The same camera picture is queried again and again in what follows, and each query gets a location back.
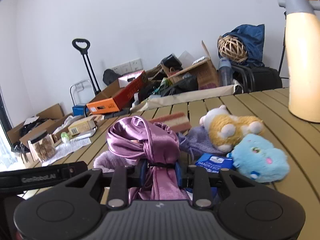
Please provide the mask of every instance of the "purple satin fabric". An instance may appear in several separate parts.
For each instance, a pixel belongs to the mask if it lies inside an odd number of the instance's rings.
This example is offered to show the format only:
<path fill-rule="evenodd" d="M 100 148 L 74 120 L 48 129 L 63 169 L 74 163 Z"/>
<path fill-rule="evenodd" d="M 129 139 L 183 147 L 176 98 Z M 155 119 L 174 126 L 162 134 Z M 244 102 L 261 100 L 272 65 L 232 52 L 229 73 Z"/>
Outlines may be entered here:
<path fill-rule="evenodd" d="M 174 164 L 180 155 L 178 137 L 167 125 L 151 124 L 140 116 L 117 121 L 108 129 L 107 142 L 112 153 L 131 160 L 147 158 L 149 163 Z M 178 187 L 175 170 L 161 167 L 148 169 L 144 187 L 129 190 L 129 202 L 138 195 L 143 200 L 189 199 Z"/>

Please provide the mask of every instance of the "blue tissue packet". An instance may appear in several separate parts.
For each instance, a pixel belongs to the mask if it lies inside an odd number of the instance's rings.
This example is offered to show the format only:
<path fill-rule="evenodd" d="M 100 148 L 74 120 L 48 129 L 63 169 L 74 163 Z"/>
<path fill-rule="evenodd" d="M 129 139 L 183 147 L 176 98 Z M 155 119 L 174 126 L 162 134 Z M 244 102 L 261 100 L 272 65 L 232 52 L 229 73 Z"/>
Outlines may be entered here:
<path fill-rule="evenodd" d="M 221 168 L 234 169 L 231 158 L 216 156 L 210 153 L 204 153 L 195 164 L 204 167 L 208 172 L 214 173 L 218 173 Z"/>

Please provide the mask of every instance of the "metal screw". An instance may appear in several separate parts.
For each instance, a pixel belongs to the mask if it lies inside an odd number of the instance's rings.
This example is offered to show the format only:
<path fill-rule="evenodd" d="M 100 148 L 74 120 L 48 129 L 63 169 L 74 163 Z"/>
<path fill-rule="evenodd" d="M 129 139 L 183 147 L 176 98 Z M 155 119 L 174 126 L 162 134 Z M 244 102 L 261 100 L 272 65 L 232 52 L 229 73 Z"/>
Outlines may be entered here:
<path fill-rule="evenodd" d="M 124 201 L 119 198 L 114 198 L 114 199 L 109 200 L 108 205 L 110 207 L 121 207 L 124 205 Z"/>
<path fill-rule="evenodd" d="M 196 205 L 198 207 L 208 207 L 211 205 L 211 201 L 209 199 L 206 199 L 206 198 L 201 198 L 201 199 L 198 199 L 196 201 Z"/>

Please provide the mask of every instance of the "blue plush toy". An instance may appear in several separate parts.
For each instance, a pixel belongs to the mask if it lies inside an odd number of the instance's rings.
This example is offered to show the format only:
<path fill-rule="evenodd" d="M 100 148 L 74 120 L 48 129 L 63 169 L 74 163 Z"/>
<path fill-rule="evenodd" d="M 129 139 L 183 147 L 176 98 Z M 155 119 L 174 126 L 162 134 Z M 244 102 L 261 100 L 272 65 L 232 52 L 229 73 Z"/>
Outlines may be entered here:
<path fill-rule="evenodd" d="M 290 170 L 284 152 L 256 134 L 246 135 L 227 157 L 242 175 L 257 182 L 283 179 Z"/>

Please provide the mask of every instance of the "yellow insulated kettle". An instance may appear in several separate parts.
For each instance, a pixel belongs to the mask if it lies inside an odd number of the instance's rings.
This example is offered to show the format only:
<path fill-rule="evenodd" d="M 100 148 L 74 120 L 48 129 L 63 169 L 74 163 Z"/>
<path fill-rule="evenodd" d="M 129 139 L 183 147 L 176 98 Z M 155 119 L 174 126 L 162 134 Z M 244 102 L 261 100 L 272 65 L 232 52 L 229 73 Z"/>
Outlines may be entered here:
<path fill-rule="evenodd" d="M 283 0 L 289 68 L 289 111 L 320 123 L 320 22 L 309 0 Z"/>

